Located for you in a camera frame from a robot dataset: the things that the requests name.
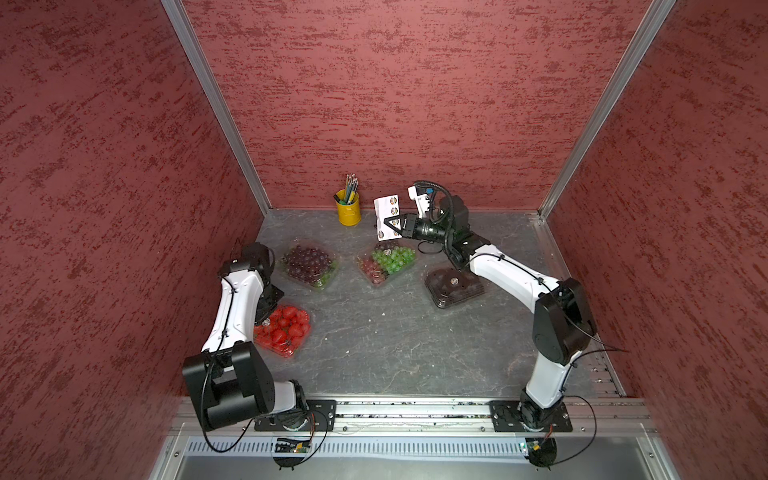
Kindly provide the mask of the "clear box dark plums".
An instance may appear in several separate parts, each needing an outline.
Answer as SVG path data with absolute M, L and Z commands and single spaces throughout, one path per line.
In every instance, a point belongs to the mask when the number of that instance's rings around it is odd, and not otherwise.
M 458 285 L 450 283 L 454 277 L 459 280 Z M 439 309 L 452 308 L 485 294 L 485 286 L 474 273 L 448 267 L 430 271 L 424 285 Z

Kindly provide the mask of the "clear box dark grapes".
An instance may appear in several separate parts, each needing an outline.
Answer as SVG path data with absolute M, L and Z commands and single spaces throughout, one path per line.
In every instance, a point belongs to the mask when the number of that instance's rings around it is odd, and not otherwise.
M 337 255 L 319 244 L 294 241 L 278 260 L 278 267 L 290 279 L 315 290 L 323 290 L 339 269 Z

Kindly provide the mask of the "clear box strawberries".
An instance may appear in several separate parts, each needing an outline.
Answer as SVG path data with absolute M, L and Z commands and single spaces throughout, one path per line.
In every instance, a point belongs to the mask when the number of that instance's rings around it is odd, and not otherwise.
M 262 324 L 254 327 L 254 343 L 290 358 L 302 347 L 311 330 L 311 315 L 307 310 L 290 304 L 279 305 Z

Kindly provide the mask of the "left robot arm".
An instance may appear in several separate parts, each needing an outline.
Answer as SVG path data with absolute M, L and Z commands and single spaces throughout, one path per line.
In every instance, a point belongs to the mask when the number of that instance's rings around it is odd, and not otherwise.
M 296 381 L 276 381 L 254 343 L 284 292 L 271 280 L 275 259 L 259 242 L 219 271 L 221 299 L 201 352 L 184 360 L 182 375 L 204 432 L 262 417 L 303 419 L 308 405 Z

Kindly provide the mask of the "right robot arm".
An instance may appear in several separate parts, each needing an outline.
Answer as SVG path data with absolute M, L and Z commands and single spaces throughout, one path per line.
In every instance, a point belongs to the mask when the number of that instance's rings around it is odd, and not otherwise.
M 577 280 L 540 273 L 475 233 L 459 196 L 445 194 L 435 204 L 436 196 L 434 187 L 412 187 L 415 213 L 403 212 L 396 195 L 375 199 L 377 237 L 439 243 L 455 269 L 490 281 L 528 309 L 537 357 L 517 417 L 527 430 L 541 431 L 554 422 L 570 369 L 597 335 L 586 292 Z

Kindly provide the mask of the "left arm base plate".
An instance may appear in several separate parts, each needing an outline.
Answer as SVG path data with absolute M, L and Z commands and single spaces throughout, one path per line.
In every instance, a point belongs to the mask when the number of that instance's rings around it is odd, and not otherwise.
M 338 402 L 332 399 L 309 399 L 306 409 L 292 410 L 272 416 L 257 418 L 253 430 L 274 433 L 321 433 L 332 432 Z

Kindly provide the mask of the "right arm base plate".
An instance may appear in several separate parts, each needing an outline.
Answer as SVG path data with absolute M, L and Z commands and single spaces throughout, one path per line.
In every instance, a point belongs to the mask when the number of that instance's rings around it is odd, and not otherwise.
M 543 409 L 532 401 L 494 400 L 488 403 L 497 433 L 570 433 L 573 426 L 563 400 Z

